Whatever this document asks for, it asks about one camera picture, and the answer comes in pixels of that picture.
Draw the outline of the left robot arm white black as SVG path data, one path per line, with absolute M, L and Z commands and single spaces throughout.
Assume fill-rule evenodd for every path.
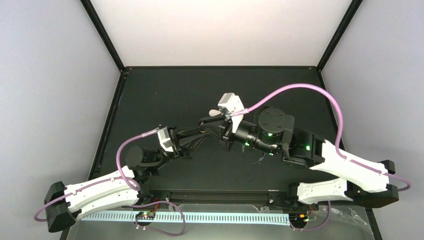
M 132 146 L 125 164 L 121 163 L 122 151 L 128 144 L 151 135 L 157 135 L 159 149 L 148 151 Z M 117 207 L 132 207 L 150 197 L 149 190 L 142 188 L 143 178 L 149 178 L 167 161 L 187 156 L 192 143 L 203 141 L 208 136 L 207 131 L 197 127 L 183 130 L 157 127 L 136 135 L 118 148 L 116 171 L 77 184 L 53 183 L 43 200 L 44 206 L 35 213 L 34 220 L 46 222 L 48 232 L 56 233 L 70 228 L 90 214 Z

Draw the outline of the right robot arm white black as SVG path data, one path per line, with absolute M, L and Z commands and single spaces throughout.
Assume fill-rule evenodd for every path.
M 279 154 L 282 163 L 290 167 L 334 175 L 331 180 L 290 184 L 284 196 L 290 209 L 326 201 L 381 208 L 399 200 L 398 188 L 389 181 L 389 174 L 395 173 L 391 160 L 371 162 L 338 151 L 330 141 L 295 129 L 294 121 L 292 115 L 264 106 L 256 112 L 253 122 L 218 113 L 201 119 L 199 129 L 219 139 L 227 151 L 233 143 L 240 143 L 265 155 Z

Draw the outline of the white earbud charging case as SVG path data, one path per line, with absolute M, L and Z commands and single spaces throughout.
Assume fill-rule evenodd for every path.
M 211 109 L 211 110 L 208 112 L 208 114 L 209 114 L 209 116 L 210 116 L 210 117 L 214 117 L 214 116 L 218 116 L 218 115 L 220 115 L 220 114 L 221 114 L 221 112 L 220 112 L 219 110 L 216 110 L 216 109 Z

